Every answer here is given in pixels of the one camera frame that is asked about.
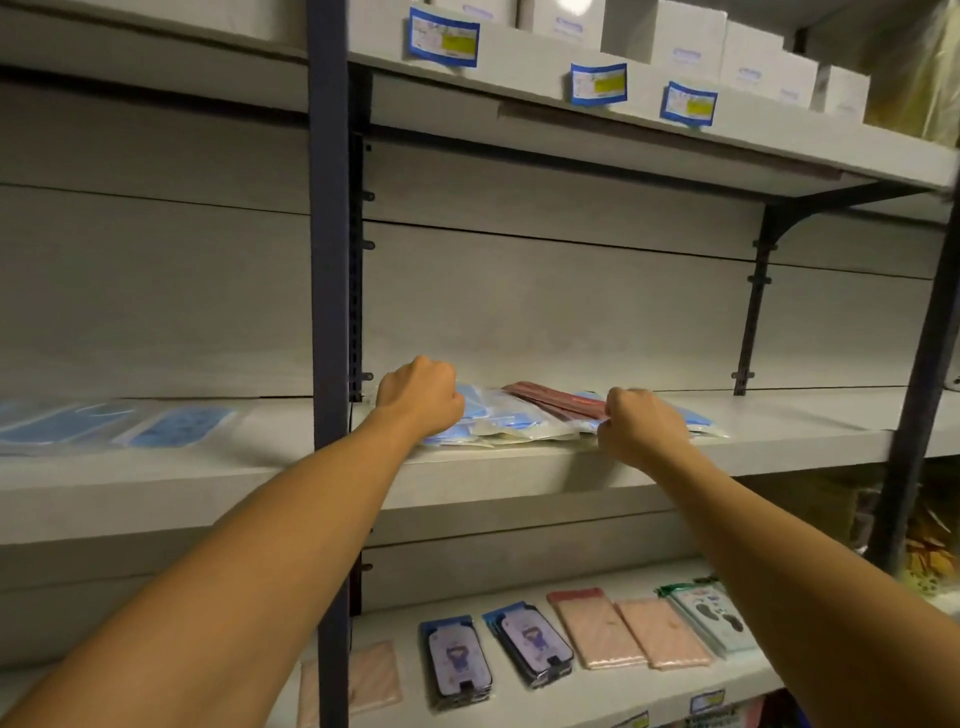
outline hand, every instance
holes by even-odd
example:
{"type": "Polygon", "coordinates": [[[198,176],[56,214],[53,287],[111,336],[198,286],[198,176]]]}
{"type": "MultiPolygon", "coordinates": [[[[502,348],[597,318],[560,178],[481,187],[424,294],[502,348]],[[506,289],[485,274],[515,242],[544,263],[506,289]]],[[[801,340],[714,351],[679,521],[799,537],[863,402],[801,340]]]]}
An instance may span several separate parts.
{"type": "Polygon", "coordinates": [[[443,432],[464,416],[464,397],[456,390],[457,370],[445,361],[418,356],[380,381],[376,410],[393,414],[415,442],[443,432]]]}
{"type": "Polygon", "coordinates": [[[683,416],[645,389],[611,389],[607,416],[597,430],[600,447],[645,473],[671,453],[690,447],[683,416]]]}

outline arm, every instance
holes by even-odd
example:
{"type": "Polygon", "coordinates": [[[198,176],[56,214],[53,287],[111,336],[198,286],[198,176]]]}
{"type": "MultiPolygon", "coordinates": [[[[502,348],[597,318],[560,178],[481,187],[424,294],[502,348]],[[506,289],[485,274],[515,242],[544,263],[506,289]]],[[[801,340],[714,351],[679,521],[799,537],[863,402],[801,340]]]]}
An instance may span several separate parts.
{"type": "Polygon", "coordinates": [[[454,379],[424,357],[385,376],[355,432],[256,491],[0,725],[262,726],[410,448],[463,415],[454,379]]]}
{"type": "Polygon", "coordinates": [[[960,627],[719,471],[649,392],[611,390],[600,443],[674,500],[817,728],[960,725],[960,627]]]}

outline forearm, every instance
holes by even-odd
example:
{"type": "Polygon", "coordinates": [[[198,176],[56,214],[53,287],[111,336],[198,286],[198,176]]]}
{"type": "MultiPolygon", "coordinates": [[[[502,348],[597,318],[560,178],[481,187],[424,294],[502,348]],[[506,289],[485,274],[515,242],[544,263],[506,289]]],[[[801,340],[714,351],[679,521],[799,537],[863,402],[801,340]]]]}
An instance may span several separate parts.
{"type": "Polygon", "coordinates": [[[278,475],[72,653],[4,728],[262,724],[413,445],[404,422],[377,413],[278,475]]]}
{"type": "Polygon", "coordinates": [[[692,446],[647,470],[817,728],[960,725],[960,630],[949,618],[692,446]]]}

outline white box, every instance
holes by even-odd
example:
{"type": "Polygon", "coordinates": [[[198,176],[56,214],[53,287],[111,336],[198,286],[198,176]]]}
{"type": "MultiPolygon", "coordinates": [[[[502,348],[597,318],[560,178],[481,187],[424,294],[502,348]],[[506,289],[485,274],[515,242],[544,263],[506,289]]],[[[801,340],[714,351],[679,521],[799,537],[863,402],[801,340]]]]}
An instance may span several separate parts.
{"type": "Polygon", "coordinates": [[[813,59],[780,51],[780,67],[776,76],[777,99],[782,104],[809,109],[819,66],[813,59]]]}
{"type": "Polygon", "coordinates": [[[444,10],[462,12],[477,20],[516,27],[516,0],[429,0],[444,10]]]}
{"type": "Polygon", "coordinates": [[[867,113],[869,95],[870,76],[848,71],[838,65],[824,65],[817,72],[811,107],[814,111],[862,123],[867,113]]]}
{"type": "MultiPolygon", "coordinates": [[[[604,50],[666,68],[680,77],[719,80],[723,41],[727,35],[725,12],[696,8],[675,0],[631,0],[630,5],[629,11],[620,10],[617,17],[608,21],[631,24],[633,29],[626,47],[604,50]]],[[[622,33],[614,28],[610,30],[609,37],[622,33]]]]}
{"type": "Polygon", "coordinates": [[[520,0],[516,26],[598,51],[606,4],[606,0],[520,0]]]}
{"type": "Polygon", "coordinates": [[[720,64],[720,83],[730,88],[749,91],[774,99],[777,71],[783,52],[783,36],[759,31],[749,25],[727,23],[720,64]]]}

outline brown package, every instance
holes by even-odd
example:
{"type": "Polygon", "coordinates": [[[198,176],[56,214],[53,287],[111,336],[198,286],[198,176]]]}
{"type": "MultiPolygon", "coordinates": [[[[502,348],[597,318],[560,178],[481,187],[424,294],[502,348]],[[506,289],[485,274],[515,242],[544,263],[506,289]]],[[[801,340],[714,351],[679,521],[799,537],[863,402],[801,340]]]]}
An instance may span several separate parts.
{"type": "MultiPolygon", "coordinates": [[[[318,728],[320,725],[319,682],[317,661],[303,663],[300,666],[297,728],[318,728]]],[[[352,716],[394,705],[402,699],[393,643],[372,644],[350,653],[349,711],[352,716]]]]}
{"type": "Polygon", "coordinates": [[[651,667],[676,669],[713,662],[700,638],[666,599],[621,601],[616,608],[646,653],[651,667]]]}
{"type": "Polygon", "coordinates": [[[546,596],[587,669],[642,665],[647,660],[623,619],[600,589],[546,596]]]}

